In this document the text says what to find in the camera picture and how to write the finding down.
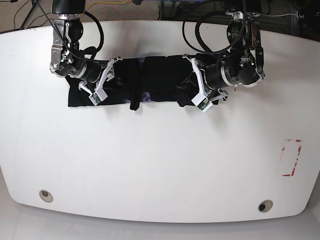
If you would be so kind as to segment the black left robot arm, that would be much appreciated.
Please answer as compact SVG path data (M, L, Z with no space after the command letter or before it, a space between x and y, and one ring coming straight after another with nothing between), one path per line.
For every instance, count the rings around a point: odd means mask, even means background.
M232 17L226 29L229 45L213 51L202 39L200 27L205 20L223 15ZM202 59L196 59L196 66L205 90L216 93L219 89L239 85L251 88L264 79L264 49L253 14L245 10L209 12L196 22L194 34L201 46L198 53Z

